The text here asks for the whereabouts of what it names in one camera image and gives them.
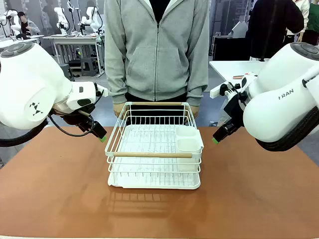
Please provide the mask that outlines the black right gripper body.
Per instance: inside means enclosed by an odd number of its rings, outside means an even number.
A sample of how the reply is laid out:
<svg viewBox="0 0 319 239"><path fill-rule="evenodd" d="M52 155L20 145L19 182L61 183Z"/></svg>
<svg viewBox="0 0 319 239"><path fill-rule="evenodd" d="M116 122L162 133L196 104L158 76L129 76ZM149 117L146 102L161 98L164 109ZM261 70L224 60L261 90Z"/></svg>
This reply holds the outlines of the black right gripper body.
<svg viewBox="0 0 319 239"><path fill-rule="evenodd" d="M240 106L239 96L235 94L232 98L230 98L224 107L224 111L230 117L229 120L226 121L226 124L231 124L236 127L243 127L243 113L244 110Z"/></svg>

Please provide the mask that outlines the person right hand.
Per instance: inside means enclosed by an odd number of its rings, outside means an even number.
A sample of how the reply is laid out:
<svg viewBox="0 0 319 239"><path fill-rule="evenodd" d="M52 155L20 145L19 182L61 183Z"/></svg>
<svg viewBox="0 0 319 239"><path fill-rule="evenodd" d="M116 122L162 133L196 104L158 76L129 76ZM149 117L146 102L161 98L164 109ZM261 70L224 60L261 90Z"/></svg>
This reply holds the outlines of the person right hand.
<svg viewBox="0 0 319 239"><path fill-rule="evenodd" d="M126 105L125 103L121 104L113 104L114 114L118 119L123 119L123 116L121 115L122 110L124 109L126 111Z"/></svg>

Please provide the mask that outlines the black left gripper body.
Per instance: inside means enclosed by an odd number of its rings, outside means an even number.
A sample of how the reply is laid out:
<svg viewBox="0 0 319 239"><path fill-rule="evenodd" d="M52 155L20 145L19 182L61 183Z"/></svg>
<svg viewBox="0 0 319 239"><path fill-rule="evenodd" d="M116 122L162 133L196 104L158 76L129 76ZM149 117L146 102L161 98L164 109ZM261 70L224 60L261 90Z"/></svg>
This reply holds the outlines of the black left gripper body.
<svg viewBox="0 0 319 239"><path fill-rule="evenodd" d="M52 114L61 117L69 125L77 126L82 132L92 132L95 123L91 113L94 109L95 107L82 107L69 114L53 109Z"/></svg>

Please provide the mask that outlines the person left hand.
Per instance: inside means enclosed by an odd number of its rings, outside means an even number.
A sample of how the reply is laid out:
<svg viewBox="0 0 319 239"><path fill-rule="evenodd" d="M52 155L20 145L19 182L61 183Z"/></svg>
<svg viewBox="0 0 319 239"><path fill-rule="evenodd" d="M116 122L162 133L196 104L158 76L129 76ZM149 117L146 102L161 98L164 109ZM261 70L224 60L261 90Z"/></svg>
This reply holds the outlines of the person left hand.
<svg viewBox="0 0 319 239"><path fill-rule="evenodd" d="M197 118L199 114L200 107L199 106L189 106L187 113L189 119Z"/></svg>

